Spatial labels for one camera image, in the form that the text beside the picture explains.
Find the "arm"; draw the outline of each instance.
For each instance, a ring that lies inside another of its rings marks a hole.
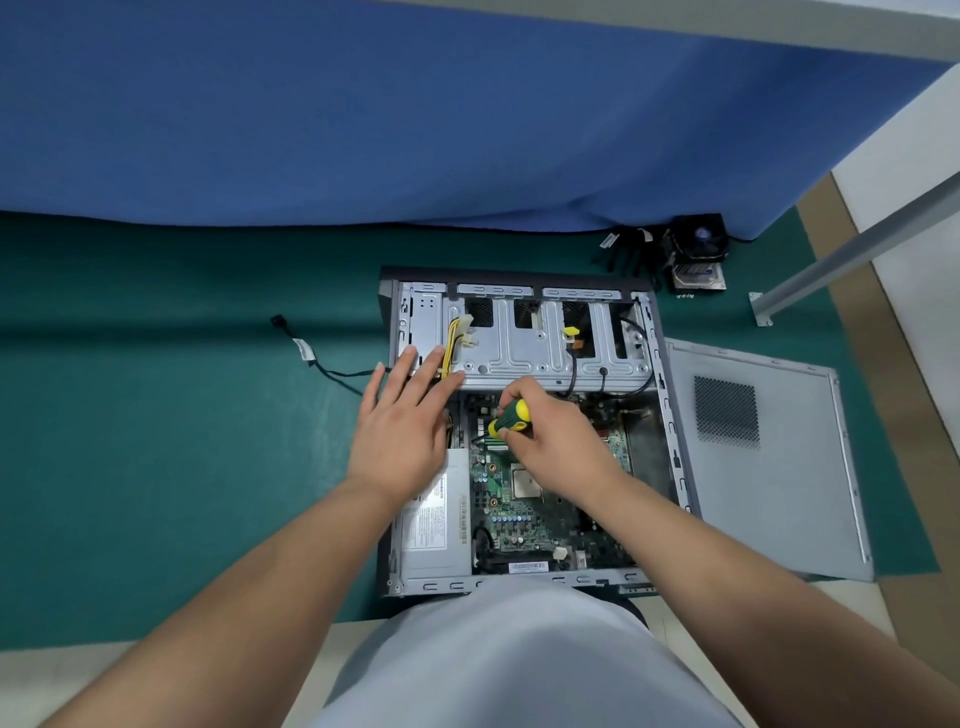
[[[364,392],[347,478],[221,574],[44,724],[269,726],[286,718],[350,583],[446,454],[443,348],[407,382],[412,347],[377,401]]]
[[[501,435],[537,482],[622,544],[761,725],[954,725],[960,690],[789,571],[626,475],[576,405],[530,377],[534,437]]]

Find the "blue fabric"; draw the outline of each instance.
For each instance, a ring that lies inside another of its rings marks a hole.
[[[0,208],[754,237],[946,66],[351,0],[8,0]]]

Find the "cable tag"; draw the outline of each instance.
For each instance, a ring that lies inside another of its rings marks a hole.
[[[296,344],[297,348],[300,350],[300,358],[303,359],[303,361],[309,363],[317,360],[317,356],[313,353],[313,349],[309,344],[303,341],[303,339],[296,339],[292,336],[290,338],[294,339],[294,344]]]

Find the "person's left arm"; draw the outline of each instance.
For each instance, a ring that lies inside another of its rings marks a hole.
[[[45,726],[280,725],[350,583],[446,454],[444,406],[463,375],[430,382],[443,349],[377,365],[347,478],[221,574]]]

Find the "person's left hand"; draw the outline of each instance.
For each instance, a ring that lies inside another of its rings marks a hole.
[[[347,466],[347,482],[375,488],[397,510],[422,493],[443,466],[444,407],[465,376],[456,372],[429,389],[444,358],[444,347],[437,347],[407,381],[416,358],[414,347],[403,351],[379,400],[376,393],[385,369],[376,365],[360,402]]]

